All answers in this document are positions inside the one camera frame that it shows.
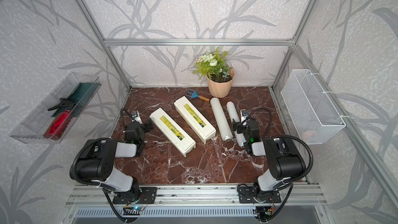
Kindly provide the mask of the plastic wrap roll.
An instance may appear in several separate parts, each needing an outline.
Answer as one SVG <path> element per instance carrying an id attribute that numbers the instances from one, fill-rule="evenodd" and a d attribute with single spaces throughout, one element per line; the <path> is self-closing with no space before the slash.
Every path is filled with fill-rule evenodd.
<path id="1" fill-rule="evenodd" d="M 233 139 L 233 134 L 228 125 L 228 121 L 222 109 L 220 100 L 217 97 L 213 97 L 210 100 L 211 108 L 223 141 L 230 141 Z"/>
<path id="2" fill-rule="evenodd" d="M 235 122 L 240 122 L 240 117 L 238 116 L 237 110 L 235 108 L 235 105 L 233 102 L 228 102 L 227 103 L 227 111 L 230 116 L 231 123 Z M 239 134 L 236 131 L 234 131 L 235 139 L 239 145 L 239 147 L 243 148 L 244 143 L 246 142 L 245 137 L 243 134 Z"/>

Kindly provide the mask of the cream dispenser base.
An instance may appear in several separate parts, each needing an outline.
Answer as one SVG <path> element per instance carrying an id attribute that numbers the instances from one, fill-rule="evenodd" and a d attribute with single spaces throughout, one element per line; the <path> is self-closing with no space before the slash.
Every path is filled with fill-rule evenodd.
<path id="1" fill-rule="evenodd" d="M 184 157 L 196 148 L 195 140 L 162 108 L 151 113 L 150 119 Z"/>

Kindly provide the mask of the cream wrap dispenser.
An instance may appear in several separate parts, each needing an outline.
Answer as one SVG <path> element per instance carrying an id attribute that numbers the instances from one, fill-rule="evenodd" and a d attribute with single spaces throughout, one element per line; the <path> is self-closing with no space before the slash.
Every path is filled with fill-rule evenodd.
<path id="1" fill-rule="evenodd" d="M 204 144 L 215 137 L 216 129 L 185 96 L 177 99 L 174 106 Z"/>

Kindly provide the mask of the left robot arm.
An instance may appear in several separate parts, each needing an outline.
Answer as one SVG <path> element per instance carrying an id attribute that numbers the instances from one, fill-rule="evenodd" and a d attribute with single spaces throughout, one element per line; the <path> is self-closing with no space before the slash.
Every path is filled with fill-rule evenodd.
<path id="1" fill-rule="evenodd" d="M 111 138 L 88 140 L 70 167 L 70 178 L 107 192 L 139 194 L 137 179 L 119 171 L 115 159 L 139 157 L 145 148 L 145 134 L 153 129 L 151 120 L 146 123 L 134 120 L 125 127 L 125 142 Z"/>

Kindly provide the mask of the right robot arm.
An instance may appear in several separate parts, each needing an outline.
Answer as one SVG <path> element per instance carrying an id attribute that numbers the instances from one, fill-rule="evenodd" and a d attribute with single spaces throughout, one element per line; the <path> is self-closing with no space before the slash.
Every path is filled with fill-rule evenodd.
<path id="1" fill-rule="evenodd" d="M 233 121 L 232 124 L 233 130 L 246 140 L 245 151 L 267 159 L 268 169 L 254 183 L 255 194 L 280 190 L 283 185 L 305 177 L 313 168 L 313 152 L 300 138 L 292 135 L 260 138 L 259 124 L 255 120 Z"/>

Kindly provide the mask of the pink flower pot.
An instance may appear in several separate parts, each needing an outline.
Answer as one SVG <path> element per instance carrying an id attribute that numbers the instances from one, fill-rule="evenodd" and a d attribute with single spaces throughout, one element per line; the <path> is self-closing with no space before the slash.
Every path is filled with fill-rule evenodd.
<path id="1" fill-rule="evenodd" d="M 234 82 L 234 76 L 235 76 L 234 69 L 230 69 L 229 73 L 231 75 L 231 80 L 223 83 L 215 82 L 207 77 L 208 89 L 213 97 L 224 98 L 229 94 Z"/>

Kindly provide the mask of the green folded cloth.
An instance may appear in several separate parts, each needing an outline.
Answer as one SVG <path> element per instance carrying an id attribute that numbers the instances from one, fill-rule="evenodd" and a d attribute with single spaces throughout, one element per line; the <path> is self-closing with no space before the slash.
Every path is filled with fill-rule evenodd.
<path id="1" fill-rule="evenodd" d="M 101 86 L 100 83 L 79 83 L 79 85 L 74 89 L 73 93 L 70 94 L 67 99 L 75 103 L 75 107 L 72 110 L 73 118 L 76 118 L 83 111 L 84 107 L 92 99 L 97 89 Z M 64 111 L 64 107 L 57 110 L 52 114 L 55 117 L 58 113 Z"/>

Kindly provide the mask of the blue hand rake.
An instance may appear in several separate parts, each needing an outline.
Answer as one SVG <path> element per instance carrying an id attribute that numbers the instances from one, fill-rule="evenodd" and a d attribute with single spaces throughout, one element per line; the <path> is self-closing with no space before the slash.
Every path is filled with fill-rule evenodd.
<path id="1" fill-rule="evenodd" d="M 190 97 L 190 98 L 192 98 L 192 99 L 199 98 L 199 99 L 201 99 L 201 100 L 203 100 L 203 101 L 206 101 L 206 102 L 209 102 L 209 101 L 210 101 L 209 98 L 199 95 L 195 90 L 192 90 L 192 89 L 189 89 L 189 90 L 188 90 L 186 96 L 187 96 L 187 97 Z"/>

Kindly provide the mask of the green artificial plant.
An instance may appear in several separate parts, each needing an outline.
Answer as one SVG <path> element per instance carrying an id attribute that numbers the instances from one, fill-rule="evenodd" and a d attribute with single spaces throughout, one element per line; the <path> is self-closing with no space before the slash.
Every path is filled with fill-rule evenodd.
<path id="1" fill-rule="evenodd" d="M 213 53 L 206 53 L 196 59 L 193 74 L 200 78 L 207 77 L 216 83 L 226 83 L 232 80 L 227 63 L 228 52 L 216 48 Z"/>

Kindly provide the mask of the red spray bottle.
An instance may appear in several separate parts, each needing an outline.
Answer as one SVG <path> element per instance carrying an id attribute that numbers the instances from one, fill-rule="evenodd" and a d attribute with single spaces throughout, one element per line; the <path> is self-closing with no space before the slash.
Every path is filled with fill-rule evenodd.
<path id="1" fill-rule="evenodd" d="M 66 128 L 73 118 L 72 110 L 75 107 L 75 103 L 71 100 L 61 98 L 59 104 L 49 108 L 48 111 L 58 111 L 63 107 L 65 108 L 64 111 L 55 116 L 55 119 L 44 133 L 44 138 L 56 141 L 59 140 L 64 134 Z"/>

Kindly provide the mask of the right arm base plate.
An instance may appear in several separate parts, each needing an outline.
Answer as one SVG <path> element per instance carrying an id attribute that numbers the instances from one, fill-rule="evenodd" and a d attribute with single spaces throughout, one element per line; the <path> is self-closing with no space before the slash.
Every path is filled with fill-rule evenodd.
<path id="1" fill-rule="evenodd" d="M 281 197 L 278 191 L 262 191 L 257 186 L 247 186 L 241 184 L 237 186 L 239 202 L 242 204 L 257 203 L 281 203 Z"/>

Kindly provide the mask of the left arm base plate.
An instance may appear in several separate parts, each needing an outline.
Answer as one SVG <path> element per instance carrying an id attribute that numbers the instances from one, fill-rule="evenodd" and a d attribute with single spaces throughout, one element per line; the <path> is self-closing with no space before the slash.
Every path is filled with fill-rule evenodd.
<path id="1" fill-rule="evenodd" d="M 157 196 L 157 187 L 141 187 L 139 190 L 117 192 L 113 204 L 154 204 Z"/>

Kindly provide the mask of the clear plastic wall tray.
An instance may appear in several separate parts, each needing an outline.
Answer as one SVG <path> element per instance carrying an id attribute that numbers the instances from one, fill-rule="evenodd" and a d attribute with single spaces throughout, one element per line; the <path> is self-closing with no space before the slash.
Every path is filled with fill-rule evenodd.
<path id="1" fill-rule="evenodd" d="M 10 137 L 24 144 L 59 144 L 101 85 L 98 76 L 68 74 Z"/>

